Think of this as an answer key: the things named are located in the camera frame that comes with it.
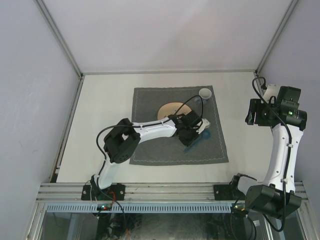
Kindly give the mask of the grey cloth placemat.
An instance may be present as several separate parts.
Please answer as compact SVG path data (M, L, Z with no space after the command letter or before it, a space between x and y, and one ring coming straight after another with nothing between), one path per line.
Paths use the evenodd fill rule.
M140 143L129 160L131 165L176 166L228 163L227 147L221 127L216 96L213 94L206 104L197 104L195 95L202 86L189 87L136 87L133 92L133 122L157 120L159 109L168 103L185 103L197 114L210 122L210 138L202 141L189 152L176 136L162 137Z

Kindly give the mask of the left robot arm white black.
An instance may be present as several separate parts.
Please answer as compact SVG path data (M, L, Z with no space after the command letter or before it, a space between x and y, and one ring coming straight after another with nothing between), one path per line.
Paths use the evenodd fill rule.
M209 126L207 119L192 110L150 122L131 122L124 118L107 127L109 132L103 139L104 145L98 147L104 157L102 166L83 186L81 200L123 201L126 187L114 183L113 178L120 164L132 157L139 144L176 136L185 147L190 147Z

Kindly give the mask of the aluminium front rail frame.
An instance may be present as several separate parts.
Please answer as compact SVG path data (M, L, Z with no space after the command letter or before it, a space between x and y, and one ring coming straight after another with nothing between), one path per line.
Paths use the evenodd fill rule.
M101 203L106 198L81 200L84 183L43 183L37 203ZM214 183L125 183L123 203L211 203L218 202Z

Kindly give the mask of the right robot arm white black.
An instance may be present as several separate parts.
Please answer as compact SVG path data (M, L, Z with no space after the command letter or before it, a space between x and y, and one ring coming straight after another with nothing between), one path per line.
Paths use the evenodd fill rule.
M252 98L245 122L271 129L273 143L263 182L238 173L228 184L213 187L216 201L244 200L244 207L266 216L283 219L296 211L302 198L295 194L298 147L307 124L307 113L299 109L301 89L269 84L262 97Z

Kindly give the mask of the blue plastic spoon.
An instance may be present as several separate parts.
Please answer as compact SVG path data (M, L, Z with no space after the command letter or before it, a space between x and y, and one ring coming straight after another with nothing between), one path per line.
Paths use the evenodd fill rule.
M211 137L211 133L208 129L205 129L201 135L188 147L186 147L183 150L183 153L186 154L188 153L192 148L195 148L198 144L200 144L203 141L208 140Z

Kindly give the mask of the beige bird pattern plate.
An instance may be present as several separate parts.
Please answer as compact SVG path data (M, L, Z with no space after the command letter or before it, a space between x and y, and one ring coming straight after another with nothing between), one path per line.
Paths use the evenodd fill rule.
M174 115L176 113L176 111L179 109L179 107L182 105L182 102L170 102L167 103L165 105L163 105L158 113L157 113L157 119L161 120L163 118L168 117L169 115ZM180 114L188 114L189 112L191 112L191 108L188 105L184 105L178 112L177 115Z

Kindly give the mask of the white mug blue handle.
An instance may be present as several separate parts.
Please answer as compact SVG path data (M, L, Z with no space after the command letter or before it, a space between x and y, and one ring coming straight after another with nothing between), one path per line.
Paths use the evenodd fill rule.
M212 97L212 91L209 88L201 88L198 95L194 101L199 105L206 104Z

